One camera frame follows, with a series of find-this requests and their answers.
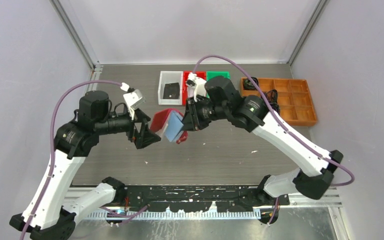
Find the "red card holder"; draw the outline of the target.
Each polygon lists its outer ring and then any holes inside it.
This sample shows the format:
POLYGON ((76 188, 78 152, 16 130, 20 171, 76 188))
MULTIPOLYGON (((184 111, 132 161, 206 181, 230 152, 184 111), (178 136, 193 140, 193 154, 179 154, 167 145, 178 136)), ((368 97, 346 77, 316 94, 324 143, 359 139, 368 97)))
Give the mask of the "red card holder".
POLYGON ((170 143, 180 144, 188 138, 188 133, 182 130, 183 118, 178 109, 167 108, 154 114, 149 129, 170 143))

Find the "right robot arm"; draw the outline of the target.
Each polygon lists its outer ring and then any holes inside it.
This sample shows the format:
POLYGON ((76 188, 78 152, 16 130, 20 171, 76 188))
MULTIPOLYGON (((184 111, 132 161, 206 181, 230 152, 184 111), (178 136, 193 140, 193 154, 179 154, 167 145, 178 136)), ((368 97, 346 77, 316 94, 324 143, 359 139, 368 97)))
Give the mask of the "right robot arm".
POLYGON ((343 154, 338 150, 327 151, 305 138, 269 109, 270 104, 262 97, 242 97, 224 76, 206 81, 191 72, 186 86, 190 97, 182 130, 199 131, 213 121, 227 120, 234 127, 268 141, 297 164, 296 170, 263 178, 256 192, 261 204, 271 205, 277 197, 291 193, 319 200, 331 186, 343 154))

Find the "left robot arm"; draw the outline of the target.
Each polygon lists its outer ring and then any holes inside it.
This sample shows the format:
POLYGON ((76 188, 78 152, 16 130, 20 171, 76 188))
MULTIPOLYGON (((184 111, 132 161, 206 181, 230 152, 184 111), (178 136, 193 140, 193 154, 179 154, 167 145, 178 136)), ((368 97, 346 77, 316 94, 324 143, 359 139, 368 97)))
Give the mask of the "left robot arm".
POLYGON ((161 138, 149 129, 150 117, 140 110, 143 94, 130 88, 123 95, 124 112, 117 112, 105 91, 87 92, 79 100, 75 117, 51 131, 50 160, 31 203, 13 215, 9 224, 32 240, 66 240, 76 225, 100 207, 125 204, 123 182, 106 177, 73 203, 64 204, 66 193, 80 166, 104 135, 124 133, 137 149, 161 138))

